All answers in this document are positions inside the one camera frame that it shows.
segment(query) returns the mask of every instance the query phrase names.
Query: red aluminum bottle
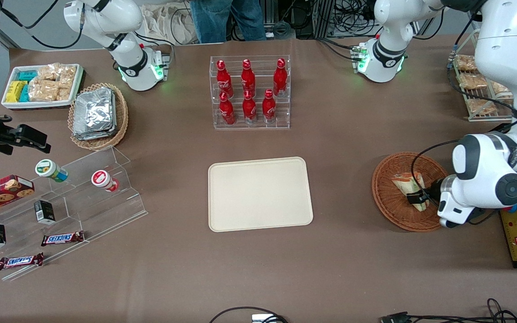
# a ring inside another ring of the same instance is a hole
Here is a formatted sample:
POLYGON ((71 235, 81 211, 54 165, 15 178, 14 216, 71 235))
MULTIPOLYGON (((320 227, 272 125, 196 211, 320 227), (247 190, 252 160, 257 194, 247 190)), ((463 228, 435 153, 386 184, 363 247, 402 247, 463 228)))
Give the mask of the red aluminum bottle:
POLYGON ((274 77, 275 84, 272 88, 275 96, 281 97, 287 95, 287 78, 289 77, 289 74, 287 73, 285 66, 285 60, 279 58, 279 60, 276 62, 276 71, 274 77))
POLYGON ((275 108, 276 102, 275 99, 272 98, 272 90, 269 88, 264 92, 264 100, 263 100, 263 116, 264 122, 273 123, 276 120, 275 116, 275 108))
POLYGON ((225 92, 221 92, 219 96, 221 98, 221 103, 219 104, 219 109, 221 110, 221 116, 224 119, 224 122, 227 125, 234 125, 237 122, 236 117, 234 116, 234 110, 232 109, 232 103, 228 100, 227 94, 225 92))
POLYGON ((219 88, 221 89, 221 92, 225 92, 230 99, 234 96, 234 90, 232 90, 230 74, 224 67, 224 61, 217 61, 217 69, 217 82, 219 83, 219 88))
POLYGON ((257 119, 257 105, 250 91, 245 91, 245 100, 242 101, 242 112, 245 114, 245 122, 252 125, 257 119))
POLYGON ((252 68, 250 68, 250 61, 248 59, 245 59, 242 61, 242 90, 244 91, 250 91, 250 94, 254 98, 256 95, 256 92, 254 90, 254 87, 256 86, 256 80, 254 79, 254 72, 252 68))

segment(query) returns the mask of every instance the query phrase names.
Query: white tray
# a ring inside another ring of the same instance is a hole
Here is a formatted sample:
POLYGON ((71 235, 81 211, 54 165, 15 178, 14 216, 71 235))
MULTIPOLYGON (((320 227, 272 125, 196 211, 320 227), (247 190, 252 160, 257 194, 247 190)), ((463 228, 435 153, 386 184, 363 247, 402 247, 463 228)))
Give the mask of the white tray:
POLYGON ((306 162, 300 157, 209 167, 209 227, 238 231, 312 222, 306 162))
POLYGON ((77 92, 79 90, 81 78, 83 77, 83 67, 79 64, 63 65, 77 67, 77 71, 75 72, 75 78, 73 80, 73 85, 71 86, 71 93, 69 94, 68 100, 51 102, 5 102, 5 95, 9 90, 9 86, 11 85, 12 81, 17 80, 17 74, 19 74, 19 72, 37 70, 38 68, 45 65, 18 66, 13 68, 11 75, 9 76, 8 84, 5 87, 3 97, 1 98, 1 105, 8 108, 9 110, 41 110, 69 108, 71 101, 75 99, 75 96, 77 95, 77 92))

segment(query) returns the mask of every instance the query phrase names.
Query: white container with red lid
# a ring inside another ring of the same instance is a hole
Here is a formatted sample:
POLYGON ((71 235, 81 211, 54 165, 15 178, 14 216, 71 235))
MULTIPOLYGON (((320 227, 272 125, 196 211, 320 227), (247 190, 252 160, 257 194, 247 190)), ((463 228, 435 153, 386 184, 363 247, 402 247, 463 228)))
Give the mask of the white container with red lid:
POLYGON ((119 181, 111 178, 111 175, 105 170, 99 170, 91 176, 91 182, 98 188, 103 188, 107 192, 114 192, 119 188, 119 181))

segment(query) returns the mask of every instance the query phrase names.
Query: clear acrylic stand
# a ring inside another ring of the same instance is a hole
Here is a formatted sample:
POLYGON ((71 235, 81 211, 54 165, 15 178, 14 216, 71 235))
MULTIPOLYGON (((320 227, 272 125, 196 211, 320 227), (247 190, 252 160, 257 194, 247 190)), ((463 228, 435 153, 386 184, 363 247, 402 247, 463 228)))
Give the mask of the clear acrylic stand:
MULTIPOLYGON (((0 223, 5 225, 7 240, 0 247, 0 258, 33 256, 43 252, 45 266, 147 215, 141 196, 132 188, 123 167, 129 162, 125 155, 111 146, 64 165, 69 176, 63 183, 49 178, 35 178, 35 194, 0 208, 0 223), (107 192, 92 184, 91 175, 102 169, 119 181, 117 191, 107 192), (45 225, 36 221, 33 204, 37 200, 53 205, 54 224, 45 225), (85 241, 41 247, 43 235, 81 230, 85 231, 85 241)), ((19 278, 37 268, 33 265, 2 270, 2 280, 19 278)))
POLYGON ((289 129, 291 126, 291 57, 290 55, 263 55, 246 57, 211 57, 209 65, 209 82, 211 90, 211 104, 213 105, 213 124, 217 130, 257 130, 257 129, 289 129), (286 69, 289 77, 287 79, 287 91, 285 96, 275 97, 276 100, 276 121, 266 123, 263 119, 263 99, 267 88, 273 86, 273 76, 276 70, 276 61, 279 58, 287 62, 286 69), (257 105, 257 121, 252 125, 245 123, 242 112, 242 61, 250 60, 254 75, 256 77, 256 96, 254 101, 257 105), (219 110, 219 85, 217 82, 217 61, 224 61, 226 69, 231 77, 234 97, 230 100, 234 108, 237 122, 234 125, 227 125, 219 110))

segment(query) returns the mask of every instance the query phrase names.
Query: brown woven basket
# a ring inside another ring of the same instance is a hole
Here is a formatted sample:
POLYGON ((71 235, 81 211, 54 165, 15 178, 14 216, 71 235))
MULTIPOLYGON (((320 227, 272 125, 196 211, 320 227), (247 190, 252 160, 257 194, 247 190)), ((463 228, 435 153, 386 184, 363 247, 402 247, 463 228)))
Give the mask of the brown woven basket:
MULTIPOLYGON (((127 109, 127 102, 125 102, 123 94, 121 94, 121 91, 116 86, 105 83, 93 84, 81 90, 81 93, 94 91, 103 86, 108 87, 113 90, 113 92, 115 92, 115 108, 117 109, 117 127, 119 130, 117 130, 117 133, 115 133, 113 137, 92 140, 79 140, 72 135, 71 141, 73 141, 81 148, 98 151, 110 145, 115 146, 119 143, 119 141, 121 141, 121 139, 123 139, 125 132, 127 132, 127 126, 129 125, 129 110, 127 109)), ((69 108, 69 119, 67 119, 67 126, 71 132, 73 132, 74 105, 75 102, 73 101, 71 103, 71 107, 69 108)))
MULTIPOLYGON (((414 232, 434 231, 442 227, 436 214, 437 208, 430 203, 420 212, 408 203, 406 196, 394 185, 392 176, 410 172, 410 164, 417 153, 395 153, 386 157, 372 175, 372 195, 382 214, 402 229, 414 232)), ((448 173, 434 159, 422 155, 414 164, 414 171, 422 173, 425 186, 448 176, 448 173)))

